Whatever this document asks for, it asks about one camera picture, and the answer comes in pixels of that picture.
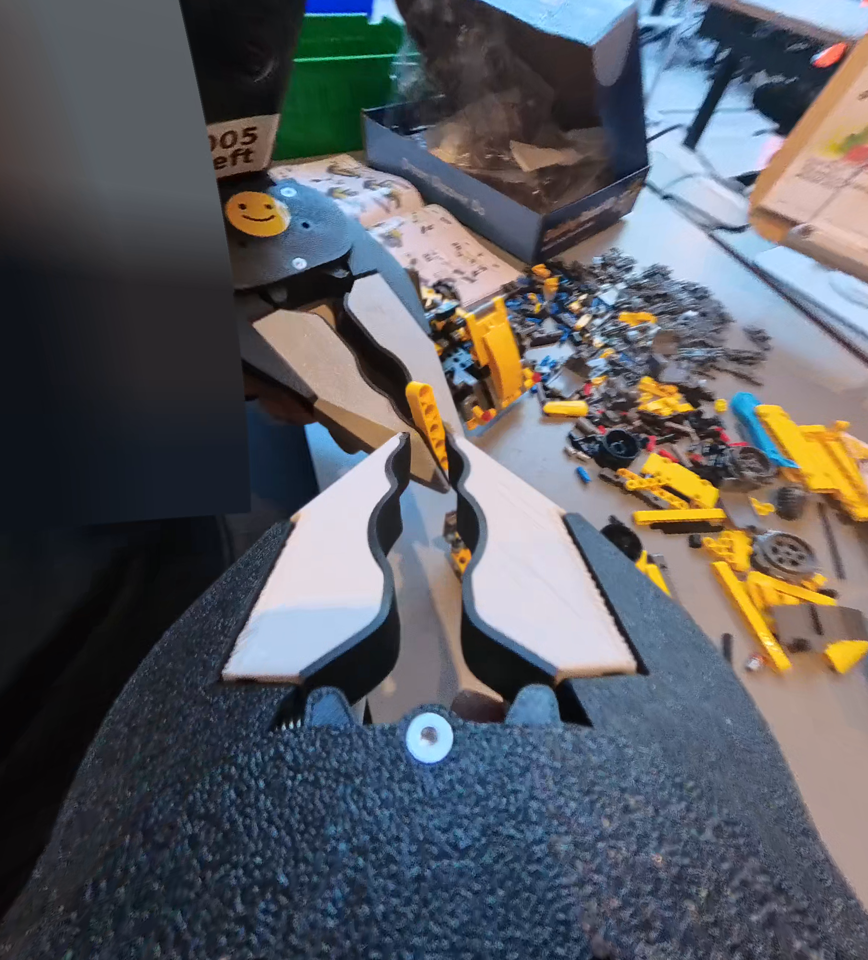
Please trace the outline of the white instruction booklet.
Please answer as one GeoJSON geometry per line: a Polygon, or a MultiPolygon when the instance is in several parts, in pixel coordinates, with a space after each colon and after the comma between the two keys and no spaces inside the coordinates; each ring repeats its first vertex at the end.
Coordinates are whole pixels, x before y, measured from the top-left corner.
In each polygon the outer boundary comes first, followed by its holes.
{"type": "Polygon", "coordinates": [[[452,214],[424,201],[417,188],[397,175],[377,171],[350,154],[274,165],[275,181],[292,180],[332,199],[420,283],[448,283],[461,306],[499,296],[520,276],[452,214]]]}

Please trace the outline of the black toy wheel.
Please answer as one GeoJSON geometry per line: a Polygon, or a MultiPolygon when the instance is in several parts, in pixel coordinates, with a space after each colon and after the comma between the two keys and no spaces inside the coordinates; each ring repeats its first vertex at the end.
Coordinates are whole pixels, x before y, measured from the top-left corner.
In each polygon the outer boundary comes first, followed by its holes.
{"type": "Polygon", "coordinates": [[[600,533],[633,563],[640,562],[644,551],[642,540],[617,516],[611,515],[608,522],[600,529],[600,533]]]}

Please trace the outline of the green plastic bin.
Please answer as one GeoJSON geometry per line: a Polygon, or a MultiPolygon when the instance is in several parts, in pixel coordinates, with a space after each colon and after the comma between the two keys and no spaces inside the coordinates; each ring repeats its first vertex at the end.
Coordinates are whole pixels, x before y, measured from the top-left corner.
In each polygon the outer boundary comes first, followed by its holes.
{"type": "Polygon", "coordinates": [[[392,63],[403,42],[400,23],[362,13],[308,14],[282,107],[275,161],[351,153],[363,148],[363,111],[383,106],[392,63]]]}

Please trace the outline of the background long table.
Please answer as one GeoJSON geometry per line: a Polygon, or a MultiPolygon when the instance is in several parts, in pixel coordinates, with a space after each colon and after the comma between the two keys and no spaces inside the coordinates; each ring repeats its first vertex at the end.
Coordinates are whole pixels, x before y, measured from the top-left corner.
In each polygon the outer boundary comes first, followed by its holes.
{"type": "Polygon", "coordinates": [[[787,136],[868,32],[868,2],[712,1],[699,36],[715,43],[713,74],[683,146],[697,146],[729,85],[756,84],[754,108],[787,136]]]}

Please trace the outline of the long flat yellow beam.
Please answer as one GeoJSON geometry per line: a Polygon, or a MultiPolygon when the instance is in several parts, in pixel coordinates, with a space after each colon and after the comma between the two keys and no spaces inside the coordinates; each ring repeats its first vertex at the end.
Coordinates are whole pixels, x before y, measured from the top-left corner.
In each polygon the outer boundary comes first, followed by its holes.
{"type": "Polygon", "coordinates": [[[722,527],[727,515],[720,508],[684,509],[684,510],[635,510],[632,519],[638,526],[686,526],[706,524],[722,527]]]}

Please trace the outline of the black toothed wheel hub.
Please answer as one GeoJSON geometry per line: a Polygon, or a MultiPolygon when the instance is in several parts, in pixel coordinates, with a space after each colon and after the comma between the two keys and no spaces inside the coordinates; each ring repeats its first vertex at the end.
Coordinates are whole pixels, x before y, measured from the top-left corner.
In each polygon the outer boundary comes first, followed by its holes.
{"type": "Polygon", "coordinates": [[[603,469],[618,471],[628,469],[640,452],[641,443],[636,434],[615,428],[599,438],[595,460],[603,469]]]}

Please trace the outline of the pile of grey bricks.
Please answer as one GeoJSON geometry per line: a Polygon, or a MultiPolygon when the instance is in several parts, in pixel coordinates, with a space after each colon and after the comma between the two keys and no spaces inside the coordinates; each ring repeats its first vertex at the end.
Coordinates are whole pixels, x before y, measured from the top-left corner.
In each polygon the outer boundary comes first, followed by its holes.
{"type": "Polygon", "coordinates": [[[595,460],[599,438],[615,428],[640,439],[641,455],[657,452],[717,488],[726,475],[728,449],[746,446],[726,424],[727,401],[714,380],[693,385],[660,382],[622,370],[611,349],[589,341],[596,306],[583,263],[557,259],[526,270],[504,291],[520,345],[542,353],[529,361],[540,375],[537,393],[548,401],[584,401],[585,417],[569,418],[568,449],[595,460]]]}

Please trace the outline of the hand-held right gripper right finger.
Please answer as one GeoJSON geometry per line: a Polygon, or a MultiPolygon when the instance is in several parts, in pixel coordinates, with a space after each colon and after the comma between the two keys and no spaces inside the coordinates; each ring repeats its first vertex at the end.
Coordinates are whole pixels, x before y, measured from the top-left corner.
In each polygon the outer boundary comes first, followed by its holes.
{"type": "Polygon", "coordinates": [[[590,564],[571,515],[456,434],[447,435],[462,575],[464,661],[512,702],[520,690],[627,676],[638,659],[590,564]]]}

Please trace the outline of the yellow arched brick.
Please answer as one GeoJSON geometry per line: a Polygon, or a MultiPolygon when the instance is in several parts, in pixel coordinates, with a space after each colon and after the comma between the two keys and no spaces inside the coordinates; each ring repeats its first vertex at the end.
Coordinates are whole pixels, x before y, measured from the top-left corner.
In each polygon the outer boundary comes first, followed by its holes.
{"type": "Polygon", "coordinates": [[[769,612],[773,607],[778,606],[810,603],[831,607],[837,606],[838,603],[836,598],[819,590],[778,580],[757,571],[751,571],[748,574],[745,586],[752,603],[762,613],[769,612]]]}

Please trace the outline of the yellow black brick vehicle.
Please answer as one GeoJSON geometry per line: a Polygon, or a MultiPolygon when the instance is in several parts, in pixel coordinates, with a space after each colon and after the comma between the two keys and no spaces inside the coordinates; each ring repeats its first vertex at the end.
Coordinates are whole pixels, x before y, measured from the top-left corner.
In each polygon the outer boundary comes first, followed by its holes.
{"type": "Polygon", "coordinates": [[[467,433],[481,433],[535,385],[503,297],[475,309],[442,299],[428,311],[429,336],[467,433]]]}

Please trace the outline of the short yellow beam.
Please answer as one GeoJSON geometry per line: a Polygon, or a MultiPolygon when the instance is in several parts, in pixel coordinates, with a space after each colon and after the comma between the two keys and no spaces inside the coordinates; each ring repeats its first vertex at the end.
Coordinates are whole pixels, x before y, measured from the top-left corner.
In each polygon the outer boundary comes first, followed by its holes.
{"type": "Polygon", "coordinates": [[[646,549],[641,551],[639,558],[634,562],[636,568],[643,573],[666,595],[673,597],[674,593],[667,581],[667,563],[661,554],[652,554],[646,549]]]}

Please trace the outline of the stack of yellow holed panels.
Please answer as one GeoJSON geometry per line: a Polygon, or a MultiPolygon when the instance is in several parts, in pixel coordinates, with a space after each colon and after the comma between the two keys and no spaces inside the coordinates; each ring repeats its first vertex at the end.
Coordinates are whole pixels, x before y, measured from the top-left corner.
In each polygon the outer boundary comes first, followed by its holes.
{"type": "Polygon", "coordinates": [[[868,522],[868,487],[848,450],[850,423],[798,425],[780,406],[756,404],[754,414],[796,466],[788,471],[800,475],[803,486],[814,494],[832,497],[842,512],[855,522],[868,522]]]}

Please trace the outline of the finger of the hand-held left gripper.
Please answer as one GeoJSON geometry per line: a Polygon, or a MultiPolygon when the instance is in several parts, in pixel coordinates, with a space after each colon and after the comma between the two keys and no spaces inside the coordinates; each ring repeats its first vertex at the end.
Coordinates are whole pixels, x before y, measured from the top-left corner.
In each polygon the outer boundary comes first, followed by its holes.
{"type": "Polygon", "coordinates": [[[368,381],[353,350],[324,318],[277,310],[249,326],[250,365],[306,401],[344,451],[371,453],[404,433],[411,478],[447,492],[447,475],[427,438],[368,381]]]}
{"type": "Polygon", "coordinates": [[[379,445],[413,423],[407,387],[429,386],[449,432],[464,426],[435,345],[389,283],[378,273],[356,279],[344,296],[340,344],[340,433],[344,445],[379,445]]]}

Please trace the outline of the person's left hand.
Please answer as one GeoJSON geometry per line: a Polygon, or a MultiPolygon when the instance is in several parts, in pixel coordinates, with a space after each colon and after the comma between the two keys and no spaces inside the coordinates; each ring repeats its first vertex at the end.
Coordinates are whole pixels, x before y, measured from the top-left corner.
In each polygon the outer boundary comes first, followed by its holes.
{"type": "Polygon", "coordinates": [[[256,402],[274,421],[291,426],[307,426],[317,421],[316,411],[307,399],[283,385],[243,371],[246,402],[256,402]]]}

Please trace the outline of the thin black rod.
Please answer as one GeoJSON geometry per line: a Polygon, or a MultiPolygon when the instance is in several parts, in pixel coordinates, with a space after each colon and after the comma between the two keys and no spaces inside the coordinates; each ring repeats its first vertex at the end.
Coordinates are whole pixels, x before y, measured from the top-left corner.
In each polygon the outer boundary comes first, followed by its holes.
{"type": "Polygon", "coordinates": [[[823,527],[824,539],[832,569],[837,579],[840,581],[845,581],[847,578],[847,572],[844,565],[843,555],[837,541],[833,520],[825,502],[821,501],[817,504],[817,513],[819,521],[823,527]]]}

